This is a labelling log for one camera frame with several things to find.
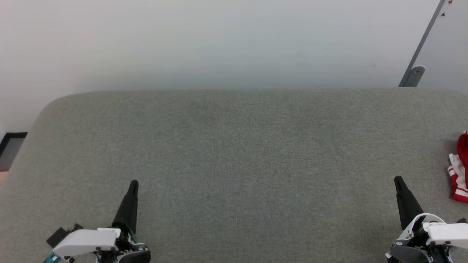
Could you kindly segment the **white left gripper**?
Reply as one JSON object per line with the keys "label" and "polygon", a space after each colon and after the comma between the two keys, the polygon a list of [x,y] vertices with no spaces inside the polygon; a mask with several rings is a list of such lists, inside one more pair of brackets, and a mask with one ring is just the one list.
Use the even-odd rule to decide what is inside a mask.
{"label": "white left gripper", "polygon": [[96,263],[149,263],[151,251],[136,241],[139,182],[132,180],[114,220],[113,228],[65,230],[52,235],[52,261],[75,263],[77,256],[89,254]]}

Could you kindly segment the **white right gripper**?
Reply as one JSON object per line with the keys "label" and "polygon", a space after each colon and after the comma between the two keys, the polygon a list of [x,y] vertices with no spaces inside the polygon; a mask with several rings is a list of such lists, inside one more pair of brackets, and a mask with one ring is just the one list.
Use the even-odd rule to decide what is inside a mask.
{"label": "white right gripper", "polygon": [[401,235],[385,254],[388,263],[452,263],[455,248],[468,248],[467,220],[448,224],[424,213],[401,176],[394,178]]}

